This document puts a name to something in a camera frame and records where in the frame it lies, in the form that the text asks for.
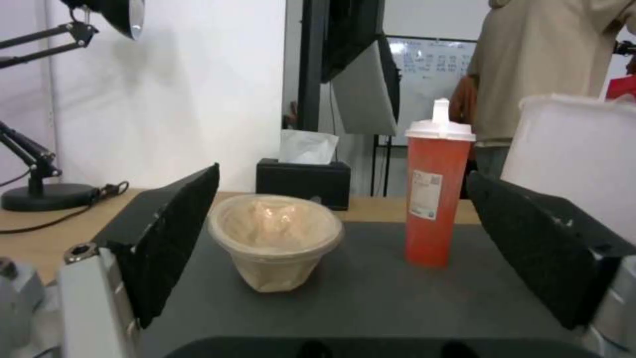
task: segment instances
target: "lamp base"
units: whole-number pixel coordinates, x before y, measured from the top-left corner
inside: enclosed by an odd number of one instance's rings
[[[9,190],[2,195],[2,207],[9,211],[52,211],[78,208],[91,203],[95,188],[83,184],[46,184],[41,195],[29,188]]]

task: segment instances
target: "bowl rim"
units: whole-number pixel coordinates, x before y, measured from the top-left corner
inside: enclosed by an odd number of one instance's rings
[[[287,203],[302,203],[304,205],[312,206],[319,210],[323,215],[330,219],[334,223],[335,230],[332,233],[327,233],[317,241],[315,244],[310,245],[300,251],[285,252],[285,251],[269,251],[267,248],[254,248],[249,245],[245,245],[236,240],[233,240],[225,233],[221,228],[219,219],[224,217],[224,213],[228,211],[237,202],[249,202],[256,199],[271,199],[276,201],[285,201]],[[207,228],[212,238],[221,245],[231,255],[239,255],[243,258],[251,259],[252,261],[304,261],[314,257],[320,257],[339,244],[344,233],[344,227],[342,221],[334,215],[334,213],[327,207],[316,203],[315,201],[300,199],[297,197],[279,196],[270,194],[245,194],[229,199],[225,199],[219,204],[215,205],[208,215]]]

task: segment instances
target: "light stand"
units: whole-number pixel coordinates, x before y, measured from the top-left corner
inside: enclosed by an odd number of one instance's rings
[[[0,59],[0,69],[24,64],[62,52],[87,47],[98,30],[88,24],[88,10],[86,23],[76,21],[60,25],[53,29],[35,32],[26,36],[0,42],[0,50],[22,45],[39,39],[49,38],[59,34],[69,33],[74,42],[33,54]],[[62,175],[62,171],[53,165],[55,154],[49,149],[9,128],[0,121],[0,143],[17,155],[29,168],[29,186],[9,190],[2,195],[2,207],[11,211],[49,211],[88,206],[95,199],[96,188],[80,184],[44,184],[46,178]]]
[[[29,186],[2,195],[2,207],[11,211],[49,211],[87,206],[96,188],[80,184],[44,184],[45,178],[62,175],[52,163],[55,154],[0,121],[0,142],[17,155],[30,172]]]
[[[0,69],[24,64],[36,59],[87,47],[93,35],[99,31],[90,22],[90,12],[101,13],[117,31],[131,39],[137,39],[144,24],[144,0],[62,0],[69,7],[72,22],[53,29],[0,41],[0,50],[23,45],[39,39],[68,33],[74,42],[33,54],[0,57]],[[84,11],[84,21],[77,21],[75,9]],[[55,154],[0,121],[0,143],[9,148],[29,168],[29,186],[9,190],[2,195],[2,207],[12,211],[48,211],[88,206],[94,203],[99,189],[80,184],[44,184],[43,180],[62,175],[53,165]]]

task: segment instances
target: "person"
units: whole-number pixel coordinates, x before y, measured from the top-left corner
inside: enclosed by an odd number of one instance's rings
[[[475,156],[501,176],[527,96],[598,97],[616,37],[636,32],[636,0],[489,0],[468,74],[477,84]]]
[[[457,84],[455,92],[450,98],[448,118],[452,122],[473,125],[476,102],[477,88],[475,87],[475,82],[472,77],[464,76]],[[477,165],[475,164],[474,148],[471,148],[470,154],[468,155],[468,162],[466,163],[464,180],[462,182],[462,191],[460,193],[462,199],[469,198],[466,179],[474,170],[477,170]]]

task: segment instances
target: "cup label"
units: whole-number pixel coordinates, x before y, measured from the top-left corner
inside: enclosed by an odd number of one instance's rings
[[[437,219],[443,179],[444,177],[439,174],[413,171],[409,205],[411,214],[426,220],[435,221]]]

